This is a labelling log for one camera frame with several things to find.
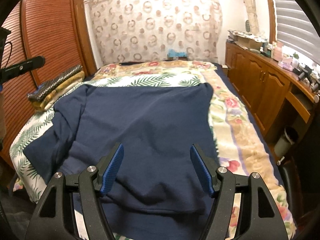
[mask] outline cabinet handle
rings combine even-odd
[[[265,72],[265,73],[263,73],[262,82],[264,82],[264,81],[265,81],[265,76],[266,76],[266,72]]]

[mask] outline window blind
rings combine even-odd
[[[320,38],[295,0],[275,0],[277,40],[320,64]]]

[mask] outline folded sleeve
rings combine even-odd
[[[67,157],[75,140],[89,89],[89,86],[82,85],[60,98],[54,105],[52,127],[23,150],[24,155],[46,183]]]

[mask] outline floral bedspread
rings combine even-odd
[[[214,90],[208,122],[218,148],[220,164],[235,174],[248,176],[255,171],[262,176],[280,210],[288,238],[291,239],[296,227],[288,210],[286,192],[279,186],[273,174],[269,155],[249,121],[244,105],[229,91],[215,69],[211,63],[195,61],[149,62],[132,66],[111,64],[102,67],[91,81],[83,83],[95,86],[193,86],[200,82],[208,82]],[[52,125],[53,114],[53,108],[35,114],[20,131],[10,148],[15,169],[30,199],[35,202],[45,189],[45,183],[22,150]],[[241,194],[235,196],[228,239],[232,239],[236,231],[240,196]],[[76,219],[79,234],[82,238],[87,238],[81,214],[76,212]],[[115,237],[128,239],[116,234]]]

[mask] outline trash can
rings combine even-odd
[[[284,134],[280,136],[275,145],[275,154],[277,157],[283,157],[290,147],[297,142],[298,137],[298,133],[294,128],[286,126],[284,128]]]

